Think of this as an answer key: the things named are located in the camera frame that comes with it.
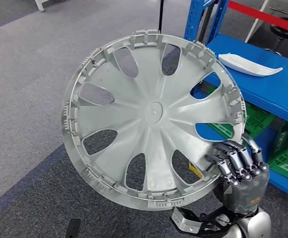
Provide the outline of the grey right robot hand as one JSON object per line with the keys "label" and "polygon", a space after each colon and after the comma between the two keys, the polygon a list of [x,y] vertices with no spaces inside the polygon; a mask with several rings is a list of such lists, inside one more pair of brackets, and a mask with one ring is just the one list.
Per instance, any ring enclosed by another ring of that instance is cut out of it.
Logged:
{"label": "grey right robot hand", "polygon": [[254,213],[265,194],[269,167],[254,139],[246,133],[241,137],[246,145],[233,140],[215,142],[215,152],[206,158],[221,172],[213,190],[217,199],[234,213]]}

